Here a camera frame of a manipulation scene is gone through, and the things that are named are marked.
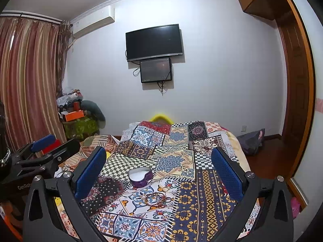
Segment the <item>purple heart-shaped tin box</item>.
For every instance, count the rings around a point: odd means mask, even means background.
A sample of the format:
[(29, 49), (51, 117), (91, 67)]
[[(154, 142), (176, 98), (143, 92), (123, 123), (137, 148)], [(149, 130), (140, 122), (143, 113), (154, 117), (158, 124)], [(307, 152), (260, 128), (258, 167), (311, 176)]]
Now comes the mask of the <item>purple heart-shaped tin box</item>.
[(153, 178), (153, 172), (150, 167), (135, 168), (128, 171), (128, 178), (133, 187), (142, 188)]

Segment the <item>green patterned cloth stand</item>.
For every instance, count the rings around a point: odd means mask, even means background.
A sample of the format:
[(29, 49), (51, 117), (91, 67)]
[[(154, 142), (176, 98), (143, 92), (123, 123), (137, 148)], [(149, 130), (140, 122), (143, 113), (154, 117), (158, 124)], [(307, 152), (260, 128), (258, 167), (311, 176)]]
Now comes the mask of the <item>green patterned cloth stand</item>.
[(85, 139), (99, 131), (98, 123), (92, 117), (82, 117), (76, 120), (62, 123), (67, 139)]

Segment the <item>small wall monitor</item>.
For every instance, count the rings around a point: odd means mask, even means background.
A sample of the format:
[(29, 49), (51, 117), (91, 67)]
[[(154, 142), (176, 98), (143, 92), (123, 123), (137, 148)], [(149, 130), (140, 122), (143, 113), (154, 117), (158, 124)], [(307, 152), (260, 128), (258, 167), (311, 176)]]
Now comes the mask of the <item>small wall monitor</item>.
[(172, 80), (172, 63), (169, 57), (140, 61), (140, 78), (143, 84)]

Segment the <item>patchwork patterned bedspread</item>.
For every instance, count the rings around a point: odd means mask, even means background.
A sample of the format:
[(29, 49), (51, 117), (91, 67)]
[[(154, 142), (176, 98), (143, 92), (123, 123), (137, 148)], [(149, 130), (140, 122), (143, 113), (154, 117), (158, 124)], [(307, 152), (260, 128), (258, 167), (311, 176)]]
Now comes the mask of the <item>patchwork patterned bedspread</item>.
[[(162, 125), (134, 122), (125, 130), (87, 197), (85, 210), (106, 241), (210, 241), (234, 210), (211, 161), (220, 147), (244, 171), (250, 166), (237, 138), (215, 122)], [(128, 171), (150, 167), (147, 186)]]

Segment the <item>wooden door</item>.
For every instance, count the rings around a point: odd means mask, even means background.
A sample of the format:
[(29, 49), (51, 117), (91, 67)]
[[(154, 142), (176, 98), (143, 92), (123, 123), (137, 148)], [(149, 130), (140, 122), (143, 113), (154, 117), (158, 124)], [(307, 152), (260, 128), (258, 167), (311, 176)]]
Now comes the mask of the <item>wooden door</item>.
[(284, 48), (287, 72), (287, 102), (283, 140), (296, 151), (287, 175), (291, 178), (307, 147), (315, 107), (315, 72), (309, 38), (304, 22), (293, 0), (282, 0), (284, 12), (277, 25)]

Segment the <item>black wall television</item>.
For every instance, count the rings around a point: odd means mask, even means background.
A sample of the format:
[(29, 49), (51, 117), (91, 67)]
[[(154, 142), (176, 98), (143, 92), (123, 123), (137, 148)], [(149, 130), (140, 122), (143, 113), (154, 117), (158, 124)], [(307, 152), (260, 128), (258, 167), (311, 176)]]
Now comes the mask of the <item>black wall television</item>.
[(183, 54), (181, 31), (178, 24), (127, 32), (125, 40), (128, 62)]

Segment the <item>orange box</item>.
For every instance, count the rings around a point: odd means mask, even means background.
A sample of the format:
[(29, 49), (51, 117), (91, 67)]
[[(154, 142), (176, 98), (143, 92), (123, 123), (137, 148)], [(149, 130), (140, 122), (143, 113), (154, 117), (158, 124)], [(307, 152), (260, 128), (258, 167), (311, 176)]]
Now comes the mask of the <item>orange box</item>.
[(64, 122), (73, 121), (76, 119), (80, 119), (85, 117), (84, 112), (82, 110), (74, 111), (74, 112), (62, 112), (62, 118)]

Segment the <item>striped red curtain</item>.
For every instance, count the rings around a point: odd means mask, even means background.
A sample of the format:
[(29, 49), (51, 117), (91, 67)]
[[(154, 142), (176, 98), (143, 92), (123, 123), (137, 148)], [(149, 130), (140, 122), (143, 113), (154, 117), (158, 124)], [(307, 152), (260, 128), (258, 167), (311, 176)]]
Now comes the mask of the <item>striped red curtain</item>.
[(1, 18), (1, 101), (7, 142), (15, 150), (48, 134), (66, 141), (56, 100), (70, 36), (67, 21)]

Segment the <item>red box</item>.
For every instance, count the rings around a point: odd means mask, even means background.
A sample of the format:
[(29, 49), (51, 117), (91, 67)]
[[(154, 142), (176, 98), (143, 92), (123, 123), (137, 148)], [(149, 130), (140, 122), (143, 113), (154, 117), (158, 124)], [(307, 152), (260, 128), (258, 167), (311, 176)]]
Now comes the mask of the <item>red box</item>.
[(51, 145), (45, 147), (42, 152), (44, 155), (46, 155), (47, 153), (50, 153), (51, 151), (53, 151), (54, 149), (56, 149), (57, 147), (59, 147), (61, 145), (61, 141), (59, 139), (56, 139), (54, 141), (54, 143), (52, 143)]

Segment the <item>dark bag on floor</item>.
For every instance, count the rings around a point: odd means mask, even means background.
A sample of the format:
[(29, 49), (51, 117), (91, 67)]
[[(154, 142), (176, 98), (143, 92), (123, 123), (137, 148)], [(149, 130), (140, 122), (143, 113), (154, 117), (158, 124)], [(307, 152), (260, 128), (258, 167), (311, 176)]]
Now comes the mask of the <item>dark bag on floor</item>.
[(243, 134), (237, 140), (246, 156), (254, 156), (260, 147), (263, 146), (265, 129)]

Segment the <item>white air conditioner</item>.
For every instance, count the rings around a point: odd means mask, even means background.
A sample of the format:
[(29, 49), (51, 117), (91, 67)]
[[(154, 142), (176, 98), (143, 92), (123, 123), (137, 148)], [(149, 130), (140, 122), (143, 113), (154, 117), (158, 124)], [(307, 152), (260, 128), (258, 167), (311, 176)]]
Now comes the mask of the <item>white air conditioner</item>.
[(81, 38), (115, 22), (115, 8), (111, 5), (93, 11), (72, 21), (73, 38)]

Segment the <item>yellow plastic chair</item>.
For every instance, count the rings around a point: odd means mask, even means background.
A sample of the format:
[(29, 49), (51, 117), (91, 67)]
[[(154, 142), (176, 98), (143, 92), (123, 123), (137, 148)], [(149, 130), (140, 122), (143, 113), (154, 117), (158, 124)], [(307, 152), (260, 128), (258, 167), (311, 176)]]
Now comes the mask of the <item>yellow plastic chair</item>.
[(172, 119), (170, 119), (170, 117), (168, 117), (165, 114), (156, 114), (150, 119), (150, 122), (157, 122), (157, 123), (163, 123), (168, 125), (172, 125), (174, 123)]

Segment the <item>striped orange blanket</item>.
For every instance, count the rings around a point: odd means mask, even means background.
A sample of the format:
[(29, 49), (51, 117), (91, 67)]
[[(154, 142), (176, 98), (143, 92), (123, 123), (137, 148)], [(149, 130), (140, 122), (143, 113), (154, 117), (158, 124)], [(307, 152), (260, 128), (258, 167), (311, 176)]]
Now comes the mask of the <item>striped orange blanket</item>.
[(97, 146), (103, 147), (108, 153), (113, 153), (119, 143), (120, 140), (112, 135), (90, 136), (80, 143), (80, 150), (75, 155), (61, 163), (59, 167), (63, 171), (73, 172), (82, 161), (87, 160)]

